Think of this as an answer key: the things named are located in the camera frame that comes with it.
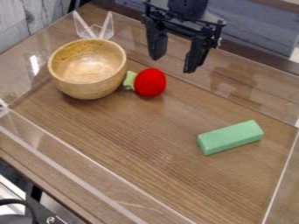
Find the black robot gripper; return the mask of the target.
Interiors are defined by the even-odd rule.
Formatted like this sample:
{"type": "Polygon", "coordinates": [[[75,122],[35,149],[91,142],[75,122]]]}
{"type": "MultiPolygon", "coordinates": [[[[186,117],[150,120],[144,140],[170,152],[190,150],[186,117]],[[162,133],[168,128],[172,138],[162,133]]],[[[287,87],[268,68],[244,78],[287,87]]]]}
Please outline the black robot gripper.
{"type": "Polygon", "coordinates": [[[191,74],[207,58],[211,47],[220,46],[222,29],[227,22],[210,13],[210,0],[144,0],[144,15],[148,52],[159,60],[167,52],[168,32],[191,39],[183,71],[191,74]]]}

